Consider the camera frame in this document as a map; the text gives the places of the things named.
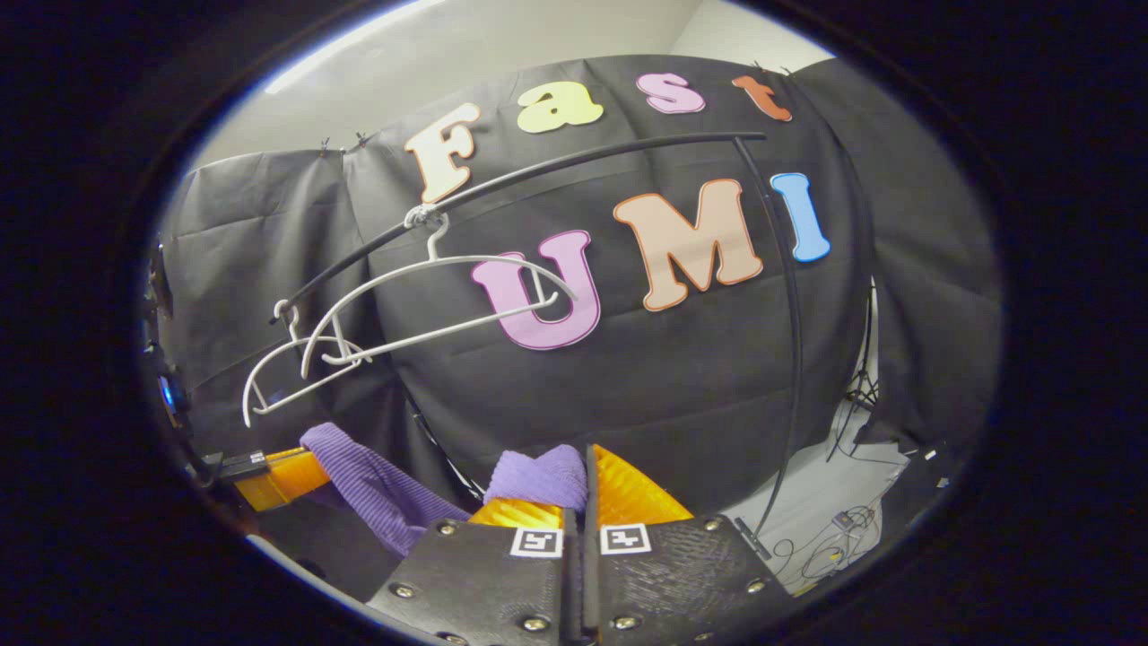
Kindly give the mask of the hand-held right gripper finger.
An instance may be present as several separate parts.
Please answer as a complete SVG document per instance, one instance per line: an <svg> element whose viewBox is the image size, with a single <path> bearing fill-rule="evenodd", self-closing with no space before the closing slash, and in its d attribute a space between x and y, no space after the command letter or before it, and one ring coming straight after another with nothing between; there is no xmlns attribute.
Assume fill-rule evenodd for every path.
<svg viewBox="0 0 1148 646"><path fill-rule="evenodd" d="M796 609L742 522L690 515L600 446L585 460L583 625L597 646L740 646Z"/></svg>
<svg viewBox="0 0 1148 646"><path fill-rule="evenodd" d="M444 646L573 646L577 515L499 500L470 522L440 519L369 607Z"/></svg>

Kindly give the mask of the purple ribbed knit garment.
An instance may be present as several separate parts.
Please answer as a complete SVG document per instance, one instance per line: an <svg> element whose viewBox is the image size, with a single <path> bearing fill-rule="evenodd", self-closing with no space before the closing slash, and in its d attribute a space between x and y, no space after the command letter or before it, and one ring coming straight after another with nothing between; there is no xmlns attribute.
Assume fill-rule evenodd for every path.
<svg viewBox="0 0 1148 646"><path fill-rule="evenodd" d="M585 464L569 445L537 458L504 451L484 491L483 506L475 514L447 503L335 425L307 430L300 445L311 451L341 498L365 520L383 547L400 557L408 557L422 532L442 519L558 528L563 511L585 511L589 499Z"/></svg>

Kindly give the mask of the white plastic hanger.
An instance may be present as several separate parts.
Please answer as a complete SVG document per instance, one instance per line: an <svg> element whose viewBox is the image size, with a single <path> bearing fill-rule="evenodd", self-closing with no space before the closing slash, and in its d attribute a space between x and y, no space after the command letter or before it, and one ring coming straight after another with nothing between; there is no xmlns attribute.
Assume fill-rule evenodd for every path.
<svg viewBox="0 0 1148 646"><path fill-rule="evenodd" d="M276 303L274 314L284 316L284 319L286 319L287 338L279 347L263 355L255 363L250 372L248 372L248 376L242 386L240 400L242 422L247 429L254 428L256 418L270 415L280 408L295 404L296 400L305 399L305 397L310 397L311 394L319 391L324 386L333 383L338 378L357 371L362 365L374 363L373 359L370 359L365 355L364 348L347 338L339 320L334 322L333 334L323 335L316 330L312 334L303 335L300 332L298 306L288 306L286 299L280 299ZM328 357L328 359L321 357L320 361L326 363L327 368L323 369L318 378L311 378L307 373L307 375L298 375L298 388L294 391L284 394L264 392L261 386L261 376L269 368L269 365L282 359L284 356L294 356L298 360L298 368L301 371L310 369L313 363L313 351L316 347L320 347L321 344L335 348L336 355Z"/></svg>
<svg viewBox="0 0 1148 646"><path fill-rule="evenodd" d="M426 250L428 254L427 260L420 260L413 263L409 266L403 266L403 268L395 268L389 271L383 275L372 278L369 282L356 287L351 291L348 291L344 297L338 299L336 303L325 316L317 322L316 330L321 334L321 332L334 330L334 322L339 320L342 310L352 305L352 299L360 298L362 295L377 289L377 287L391 282L402 275L412 275L414 273L421 273L425 270L439 268L439 266L451 266L461 265L461 263L504 263L504 265L519 266L519 268L527 268L534 279L534 286L536 291L536 299L529 299L525 306L512 308L512 310L505 310L501 312L492 312L491 316L483 316L483 318L476 318L471 320L464 320L464 322L456 322L453 326L447 326L442 328L436 328L436 330L428 330L425 334L419 334L417 336L409 336L409 338L400 338L398 342L386 343L381 347L372 347L365 349L365 355L369 357L374 357L378 355L387 355L395 349L402 349L406 347L414 347L426 342L430 342L433 338L441 338L442 336L450 336L453 334L459 334L461 330L467 330L468 328L484 326L488 322L497 322L497 320L509 319L512 316L522 314L522 312L533 312L535 310L541 310L542 308L548 308L553 305L558 299L557 293L545 293L542 287L542 279L546 278L551 283L557 286L559 291L565 293L566 297L571 301L577 301L577 291L573 290L569 283L565 279L556 275L552 271L542 268L537 263L529 260L522 260L522 258L510 258L504 257L504 255L448 255L448 257L442 257L439 254L439 239L447 238L448 228L450 228L450 220L442 226L442 228L434 229L430 233L430 238L427 238Z"/></svg>

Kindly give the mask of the black clothes rack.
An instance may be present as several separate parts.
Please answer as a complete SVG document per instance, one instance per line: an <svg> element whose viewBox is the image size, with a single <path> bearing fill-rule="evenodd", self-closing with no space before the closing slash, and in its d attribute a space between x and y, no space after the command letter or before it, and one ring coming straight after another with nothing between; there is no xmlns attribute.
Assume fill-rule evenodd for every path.
<svg viewBox="0 0 1148 646"><path fill-rule="evenodd" d="M656 137L448 201L442 257L537 263L577 301L544 278L553 305L374 356L325 388L348 406L329 423L468 514L452 476L483 499L504 451L559 445L618 451L689 509L739 503L788 457L792 394L786 277L765 258L779 202L765 207L755 180L734 138ZM305 229L307 268L336 266L300 298L303 335L348 291L427 260L434 228L404 227L411 199L380 170L352 179L340 161L312 159L284 200ZM369 349L529 299L527 268L461 263L381 285L339 320ZM333 484L315 499L362 534L336 554L402 559Z"/></svg>

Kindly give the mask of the black backdrop cloth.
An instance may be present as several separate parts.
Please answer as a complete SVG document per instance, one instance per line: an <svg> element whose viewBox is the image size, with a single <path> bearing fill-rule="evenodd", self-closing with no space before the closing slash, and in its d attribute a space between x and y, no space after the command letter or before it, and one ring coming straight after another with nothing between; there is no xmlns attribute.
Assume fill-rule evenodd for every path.
<svg viewBox="0 0 1148 646"><path fill-rule="evenodd" d="M449 207L443 255L509 255L577 299L396 349L338 376L269 318L419 202L563 155L621 153ZM344 153L250 153L193 170L161 226L161 343L197 447L298 446L334 423L460 498L504 451L598 444L689 509L754 495L830 429L877 308L879 421L955 453L996 387L1004 286L991 209L943 143L841 60L774 73L619 55L501 73Z"/></svg>

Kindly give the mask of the black tripod stand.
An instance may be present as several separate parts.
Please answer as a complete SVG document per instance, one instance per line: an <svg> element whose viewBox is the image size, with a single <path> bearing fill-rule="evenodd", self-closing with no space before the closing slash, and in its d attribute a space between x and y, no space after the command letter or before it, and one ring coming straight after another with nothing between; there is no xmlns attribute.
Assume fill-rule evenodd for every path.
<svg viewBox="0 0 1148 646"><path fill-rule="evenodd" d="M844 418L843 422L839 423L838 430L835 436L835 445L830 450L830 456L827 457L827 461L832 458L836 451L840 451L844 456L853 458L856 454L858 445L850 451L843 449L843 441L845 439L845 434L848 433L850 418L854 417L858 410L864 410L864 412L872 413L877 404L878 394L878 378L872 378L872 348L874 348L874 330L876 330L876 316L877 316L877 302L876 302L876 279L870 278L870 287L868 294L866 295L866 306L864 306L864 338L862 338L861 351L858 353L858 366L854 371L853 378L850 378L850 384L846 388L846 392L843 397Z"/></svg>

